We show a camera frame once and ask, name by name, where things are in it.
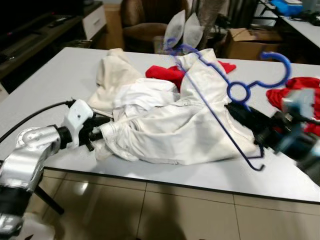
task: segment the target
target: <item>cardboard box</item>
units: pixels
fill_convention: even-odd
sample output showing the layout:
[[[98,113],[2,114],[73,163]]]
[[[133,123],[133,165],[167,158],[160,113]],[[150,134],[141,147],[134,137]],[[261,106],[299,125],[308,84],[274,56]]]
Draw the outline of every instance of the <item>cardboard box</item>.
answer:
[[[228,31],[222,57],[260,60],[261,52],[277,52],[283,39],[274,30],[231,28]]]

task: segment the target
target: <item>black cable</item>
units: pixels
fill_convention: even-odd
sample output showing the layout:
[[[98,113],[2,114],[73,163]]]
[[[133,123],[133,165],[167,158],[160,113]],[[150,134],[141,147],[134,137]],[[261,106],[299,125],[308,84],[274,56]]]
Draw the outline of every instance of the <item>black cable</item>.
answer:
[[[61,106],[61,105],[67,105],[68,108],[70,108],[72,106],[72,104],[74,104],[76,100],[71,100],[71,101],[62,101],[62,102],[58,102],[58,103],[55,103],[55,104],[52,104],[50,106],[47,106],[47,107],[44,107],[42,109],[40,109],[39,111],[36,111],[34,112],[33,114],[27,116],[25,119],[23,119],[22,121],[20,121],[19,123],[17,123],[15,126],[13,126],[9,131],[7,131],[1,138],[0,138],[0,144],[10,135],[12,134],[15,130],[17,130],[22,124],[26,123],[27,121],[29,121],[30,119],[32,119],[33,117],[37,116],[38,114],[46,111],[46,110],[49,110],[49,109],[52,109],[52,108],[55,108],[55,107],[58,107],[58,106]]]

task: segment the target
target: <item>chair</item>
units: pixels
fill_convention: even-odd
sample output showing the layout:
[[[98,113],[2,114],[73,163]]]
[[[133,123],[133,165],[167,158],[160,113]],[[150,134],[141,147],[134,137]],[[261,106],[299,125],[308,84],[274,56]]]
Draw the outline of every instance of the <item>chair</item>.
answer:
[[[172,17],[185,10],[187,0],[123,0],[121,21],[125,51],[154,53],[154,37],[164,36]]]

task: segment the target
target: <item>drawer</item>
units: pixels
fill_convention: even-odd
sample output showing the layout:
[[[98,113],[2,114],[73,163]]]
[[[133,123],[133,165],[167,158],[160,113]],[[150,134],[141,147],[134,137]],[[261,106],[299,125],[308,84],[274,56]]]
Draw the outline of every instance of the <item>drawer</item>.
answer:
[[[5,100],[6,97],[8,97],[9,94],[7,93],[7,91],[4,89],[4,87],[1,85],[0,83],[0,103]]]
[[[83,29],[86,35],[86,39],[90,40],[92,37],[102,29],[106,24],[105,9],[102,5],[95,11],[90,13],[82,20]]]

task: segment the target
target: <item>floor tile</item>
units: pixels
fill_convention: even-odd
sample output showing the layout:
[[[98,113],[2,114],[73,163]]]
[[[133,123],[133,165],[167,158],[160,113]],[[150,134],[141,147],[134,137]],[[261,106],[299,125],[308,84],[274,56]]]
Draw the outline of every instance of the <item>floor tile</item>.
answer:
[[[209,201],[221,202],[221,203],[234,203],[234,197],[232,194],[219,193],[213,191],[197,190],[185,187],[168,186],[163,184],[147,183],[146,190],[148,192],[172,194],[177,196],[204,199]]]
[[[239,240],[235,206],[146,191],[138,238]]]
[[[319,240],[320,216],[236,205],[241,240]]]
[[[39,186],[50,196],[54,197],[57,189],[61,184],[61,179],[51,178],[51,177],[43,177]],[[46,209],[49,206],[35,193],[32,195],[29,201],[29,205],[26,209],[27,213],[37,213],[39,216],[43,216],[45,214]]]
[[[133,181],[126,179],[119,179],[113,177],[104,177],[104,176],[93,176],[79,173],[67,173],[65,180],[91,183],[91,184],[102,184],[107,186],[114,186],[119,188],[127,188],[127,189],[136,189],[136,190],[145,190],[146,183],[142,181]]]
[[[55,200],[65,212],[49,209],[44,221],[58,240],[135,240],[144,191],[64,180]]]
[[[43,171],[43,176],[48,178],[64,179],[64,177],[66,176],[66,172],[45,169]]]
[[[279,201],[279,200],[273,200],[273,199],[239,196],[239,195],[234,195],[234,203],[236,205],[262,208],[262,209],[320,215],[320,205],[316,205],[316,204]]]

